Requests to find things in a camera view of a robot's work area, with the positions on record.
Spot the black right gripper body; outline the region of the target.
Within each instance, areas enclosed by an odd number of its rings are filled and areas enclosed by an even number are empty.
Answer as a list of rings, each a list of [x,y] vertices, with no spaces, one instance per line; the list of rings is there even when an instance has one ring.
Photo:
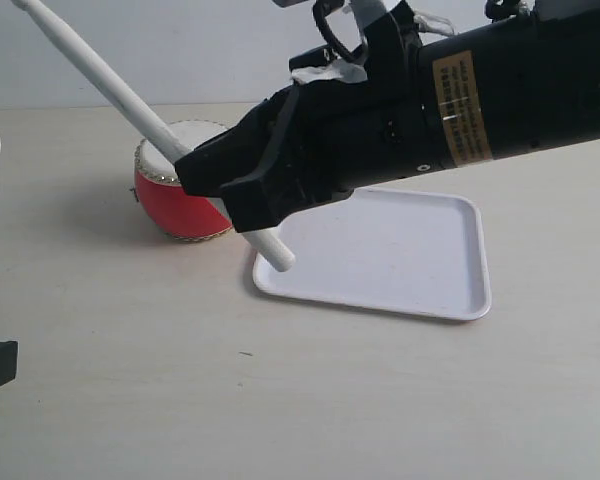
[[[259,168],[298,175],[307,210],[396,178],[412,135],[425,129],[416,95],[421,26],[406,2],[352,2],[360,40],[347,47],[328,18],[343,2],[316,2],[324,43],[292,58],[290,94]]]

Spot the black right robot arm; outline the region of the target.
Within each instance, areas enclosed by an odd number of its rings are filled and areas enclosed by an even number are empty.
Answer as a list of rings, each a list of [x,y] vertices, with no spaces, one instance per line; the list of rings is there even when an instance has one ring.
[[[348,199],[361,187],[600,139],[600,1],[489,1],[489,24],[424,44],[404,1],[353,3],[360,45],[312,13],[323,44],[293,83],[180,158],[190,196],[235,229]]]

